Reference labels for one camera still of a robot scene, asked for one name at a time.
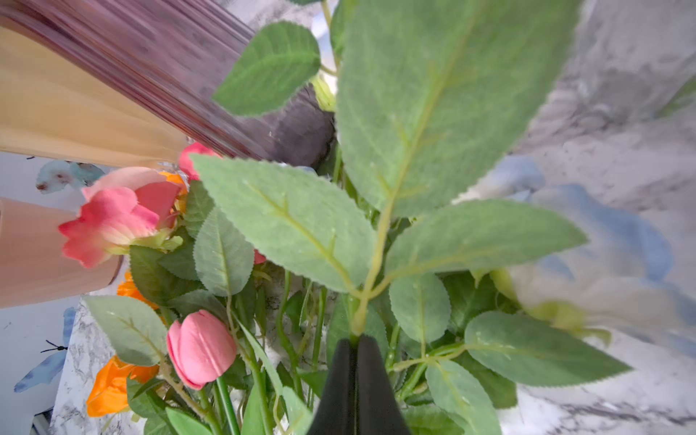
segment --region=pink tulip bud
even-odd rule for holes
[[[188,315],[183,324],[172,324],[167,349],[179,378],[194,390],[220,377],[237,356],[227,326],[205,310]]]

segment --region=white marble surface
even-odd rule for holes
[[[316,6],[306,12],[282,0],[222,0],[225,2],[254,28],[277,19],[293,19],[307,25],[311,16],[318,13]],[[648,76],[653,85],[666,93],[674,92],[674,84],[693,73],[694,45],[680,53],[674,53],[669,45],[675,38],[696,40],[696,27],[684,25],[693,22],[685,19],[687,14],[696,18],[696,8],[691,4],[679,0],[586,1],[586,18],[594,18],[587,21],[584,31],[592,34],[588,38],[581,35],[581,44],[564,78],[516,148],[516,152],[535,158],[549,184],[579,182],[603,202],[639,213],[653,222],[674,248],[675,267],[668,279],[687,290],[694,289],[696,278],[696,106],[667,120],[623,122],[642,118],[645,107],[654,101],[654,94],[642,102],[634,99],[645,86],[646,68],[651,72]],[[617,5],[635,10],[628,14],[617,12]],[[599,18],[592,15],[606,8],[610,11]],[[640,31],[636,31],[635,20],[626,18],[631,14],[641,18]],[[602,31],[602,26],[610,29]],[[627,35],[633,35],[635,44],[626,43]],[[648,50],[641,61],[631,47],[642,44],[643,39],[664,42],[650,45],[652,51]],[[661,49],[669,59],[660,55]],[[605,74],[611,68],[602,66],[603,56],[611,60],[611,68],[622,70],[622,74],[640,75],[635,81],[625,77],[621,81],[625,86],[606,94],[610,97],[607,100],[602,100],[605,94],[597,90],[606,88],[602,80],[609,83],[616,76]],[[669,68],[665,72],[655,62],[661,62],[661,67],[671,65],[678,74]],[[639,113],[626,113],[626,108],[631,107]],[[105,292],[113,293],[115,287]],[[87,418],[84,401],[96,372],[112,351],[83,305],[78,309],[76,322],[52,431],[60,435],[99,434],[108,418]],[[695,360],[618,333],[607,350],[635,371],[582,387],[522,387],[519,406],[500,413],[504,433],[696,434]],[[134,425],[126,413],[116,416],[103,433],[140,434],[141,427],[142,422]]]

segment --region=orange flower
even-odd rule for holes
[[[121,412],[128,407],[126,378],[145,383],[157,375],[158,365],[139,367],[126,364],[113,356],[97,373],[94,387],[87,399],[87,415],[102,417],[106,414]]]
[[[126,280],[123,281],[119,286],[118,290],[116,290],[116,294],[118,296],[128,296],[133,299],[138,299],[139,301],[145,302],[148,304],[150,307],[152,307],[153,310],[156,310],[159,308],[157,304],[152,303],[145,299],[142,293],[140,293],[140,290],[135,286],[135,283],[133,282],[133,275],[131,275],[130,271],[126,272],[125,275]]]

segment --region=artificial flower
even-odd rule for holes
[[[97,373],[94,387],[87,399],[87,415],[102,417],[106,414],[121,412],[128,407],[126,378],[145,383],[157,375],[158,365],[139,367],[126,364],[117,356]]]
[[[666,238],[639,216],[601,204],[582,186],[544,187],[543,180],[531,159],[506,157],[458,198],[524,200],[569,219],[590,241],[510,267],[509,283],[498,284],[502,291],[556,327],[614,328],[696,357],[696,301],[664,281],[672,267]]]
[[[200,180],[198,177],[198,172],[196,172],[196,169],[193,168],[191,154],[201,154],[222,158],[220,154],[204,146],[202,143],[195,142],[187,146],[179,156],[179,169],[184,171],[184,173],[189,177],[189,180]]]
[[[149,168],[122,168],[82,189],[86,200],[77,219],[58,230],[68,237],[66,257],[94,267],[129,245],[152,246],[168,237],[176,213],[172,207],[182,184],[166,181]]]
[[[167,349],[179,378],[194,390],[220,377],[237,356],[237,344],[227,326],[205,310],[172,324]]]
[[[138,290],[135,283],[133,282],[133,275],[131,275],[130,271],[126,272],[125,281],[123,281],[121,284],[119,284],[118,289],[116,290],[116,294],[118,296],[127,296],[127,297],[131,297],[133,299],[138,299],[139,301],[145,302],[153,310],[156,310],[159,308],[159,306],[157,304],[148,301],[147,299],[145,299],[143,294],[140,293],[140,290]]]

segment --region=wooden surface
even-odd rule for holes
[[[224,154],[311,165],[328,150],[309,88],[259,119],[210,100],[253,35],[213,1],[0,0],[0,20]]]

